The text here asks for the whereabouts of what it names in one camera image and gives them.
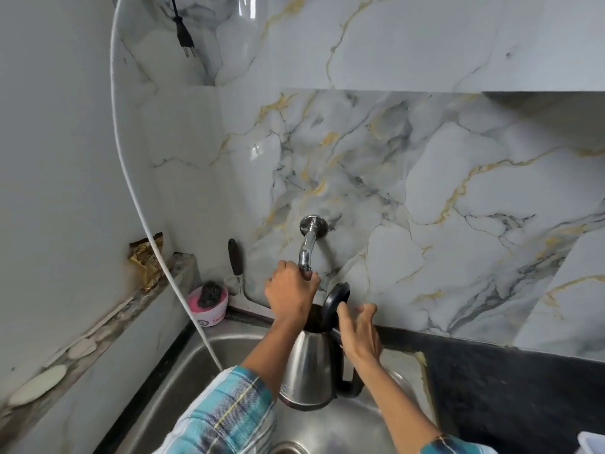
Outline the person's right hand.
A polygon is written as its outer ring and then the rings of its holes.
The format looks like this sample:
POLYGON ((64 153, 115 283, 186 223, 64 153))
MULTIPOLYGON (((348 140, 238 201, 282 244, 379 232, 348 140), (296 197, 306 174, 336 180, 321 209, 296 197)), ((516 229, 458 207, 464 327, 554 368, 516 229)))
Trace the person's right hand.
MULTIPOLYGON (((337 309, 349 308, 345 302, 340 302, 337 309)), ((373 323, 376 312, 377 305, 366 303, 359 307, 357 316, 352 318, 352 348, 343 351, 355 367, 379 362, 382 345, 373 323)))

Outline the person's left hand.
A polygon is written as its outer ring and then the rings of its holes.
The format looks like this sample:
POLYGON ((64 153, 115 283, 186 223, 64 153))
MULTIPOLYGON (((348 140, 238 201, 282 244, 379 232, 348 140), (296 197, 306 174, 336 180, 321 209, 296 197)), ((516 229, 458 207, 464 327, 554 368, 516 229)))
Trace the person's left hand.
POLYGON ((298 326, 306 324, 317 289, 266 289, 275 320, 279 323, 298 326))

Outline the chrome wall tap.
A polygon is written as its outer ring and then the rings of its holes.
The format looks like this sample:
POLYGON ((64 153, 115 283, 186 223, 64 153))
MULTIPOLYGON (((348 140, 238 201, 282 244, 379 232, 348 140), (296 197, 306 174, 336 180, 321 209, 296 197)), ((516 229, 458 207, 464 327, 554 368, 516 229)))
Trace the chrome wall tap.
POLYGON ((299 230, 304 242, 299 250, 298 267, 302 277, 309 281, 312 277, 311 257, 318 239, 325 237, 329 231, 327 221, 318 215, 308 215, 299 223, 299 230))

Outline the stainless steel electric kettle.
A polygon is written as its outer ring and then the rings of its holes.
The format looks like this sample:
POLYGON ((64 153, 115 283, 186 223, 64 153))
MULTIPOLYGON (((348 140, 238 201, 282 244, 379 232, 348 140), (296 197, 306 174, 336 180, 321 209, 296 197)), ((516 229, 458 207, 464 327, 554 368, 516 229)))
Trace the stainless steel electric kettle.
POLYGON ((312 305, 306 324, 294 343, 279 398, 291 409, 302 412, 319 410, 337 397, 358 397, 364 388, 353 371, 344 380, 344 353, 337 307, 349 300, 349 283, 341 282, 330 290, 324 304, 312 305))

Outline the person's left forearm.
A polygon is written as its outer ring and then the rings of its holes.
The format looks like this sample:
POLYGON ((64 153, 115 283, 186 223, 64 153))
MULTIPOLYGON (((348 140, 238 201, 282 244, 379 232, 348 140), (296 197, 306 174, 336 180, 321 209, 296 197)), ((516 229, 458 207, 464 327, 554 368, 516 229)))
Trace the person's left forearm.
POLYGON ((305 316, 277 316, 246 359, 193 400, 153 454, 268 454, 285 366, 305 323, 305 316))

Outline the person's right forearm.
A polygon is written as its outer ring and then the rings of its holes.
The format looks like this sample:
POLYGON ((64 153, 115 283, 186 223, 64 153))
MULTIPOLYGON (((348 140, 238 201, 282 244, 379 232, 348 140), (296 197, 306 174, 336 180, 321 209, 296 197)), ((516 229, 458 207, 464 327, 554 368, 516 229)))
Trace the person's right forearm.
POLYGON ((498 454, 491 447, 441 432, 371 351, 347 348, 345 354, 377 404, 397 454, 498 454))

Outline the black scrubber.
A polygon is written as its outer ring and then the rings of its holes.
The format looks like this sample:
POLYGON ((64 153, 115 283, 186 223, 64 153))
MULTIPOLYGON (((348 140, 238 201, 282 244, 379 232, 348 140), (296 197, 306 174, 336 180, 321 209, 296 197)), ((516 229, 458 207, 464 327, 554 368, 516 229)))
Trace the black scrubber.
POLYGON ((201 311, 213 309, 223 300, 223 286, 215 281, 205 282, 201 286, 197 307, 201 311))

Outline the pink round tub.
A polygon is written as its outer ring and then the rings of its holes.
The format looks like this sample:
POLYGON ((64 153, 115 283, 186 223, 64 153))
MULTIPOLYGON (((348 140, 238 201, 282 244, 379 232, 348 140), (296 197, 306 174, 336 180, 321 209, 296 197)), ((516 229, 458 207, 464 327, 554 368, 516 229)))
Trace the pink round tub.
POLYGON ((213 309, 201 311, 197 307, 197 301, 200 296, 201 286, 194 289, 187 297, 187 305, 193 313, 194 320, 202 327, 215 326, 226 316, 226 309, 229 301, 228 289, 223 286, 223 300, 213 309))

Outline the golden foil packet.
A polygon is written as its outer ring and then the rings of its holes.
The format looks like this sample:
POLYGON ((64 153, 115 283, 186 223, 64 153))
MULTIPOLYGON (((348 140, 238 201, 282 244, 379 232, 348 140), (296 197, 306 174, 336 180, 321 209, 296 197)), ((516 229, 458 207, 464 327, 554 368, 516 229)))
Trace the golden foil packet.
POLYGON ((153 290, 164 273, 149 238, 146 237, 129 244, 128 261, 137 268, 140 289, 144 293, 153 290))

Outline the stainless steel sink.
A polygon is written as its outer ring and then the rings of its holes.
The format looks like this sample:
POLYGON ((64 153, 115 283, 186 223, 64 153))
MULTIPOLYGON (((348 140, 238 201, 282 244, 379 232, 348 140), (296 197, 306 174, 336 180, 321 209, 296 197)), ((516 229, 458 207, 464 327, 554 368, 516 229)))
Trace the stainless steel sink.
MULTIPOLYGON (((268 327, 224 320, 206 329, 210 345, 225 367, 240 364, 268 327)), ((381 363, 412 402, 438 422, 420 353, 384 349, 381 363)), ((189 340, 176 364, 134 423, 116 454, 151 454, 177 419, 216 377, 218 369, 198 336, 189 340)), ((337 398, 323 409, 299 412, 276 404, 278 423, 271 454, 395 454, 387 427, 367 389, 354 399, 337 398)))

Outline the black power plug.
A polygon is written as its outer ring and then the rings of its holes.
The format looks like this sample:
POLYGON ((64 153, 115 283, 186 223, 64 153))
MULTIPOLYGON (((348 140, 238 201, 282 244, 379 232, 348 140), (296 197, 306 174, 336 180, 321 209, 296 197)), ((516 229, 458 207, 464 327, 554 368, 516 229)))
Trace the black power plug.
POLYGON ((179 14, 176 0, 170 0, 172 4, 173 16, 172 21, 176 25, 177 31, 177 39, 180 47, 183 49, 185 56, 196 58, 196 50, 195 45, 193 43, 193 38, 190 35, 186 25, 183 22, 183 17, 179 14))

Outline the white object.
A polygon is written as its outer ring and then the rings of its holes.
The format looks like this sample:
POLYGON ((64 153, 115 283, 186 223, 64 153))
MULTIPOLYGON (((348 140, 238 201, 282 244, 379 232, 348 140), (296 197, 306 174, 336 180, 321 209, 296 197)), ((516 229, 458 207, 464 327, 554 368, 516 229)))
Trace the white object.
POLYGON ((580 432, 577 440, 579 447, 574 454, 605 454, 605 435, 580 432))

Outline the black-handled kitchen tool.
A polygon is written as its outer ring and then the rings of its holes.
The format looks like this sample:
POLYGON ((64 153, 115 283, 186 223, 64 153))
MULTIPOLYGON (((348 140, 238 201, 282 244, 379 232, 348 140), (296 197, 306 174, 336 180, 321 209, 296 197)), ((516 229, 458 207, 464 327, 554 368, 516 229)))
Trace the black-handled kitchen tool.
POLYGON ((233 275, 238 282, 239 293, 247 298, 245 288, 245 276, 244 276, 244 259, 243 253, 240 250, 239 244, 236 239, 230 238, 228 240, 228 254, 229 261, 231 264, 233 275))

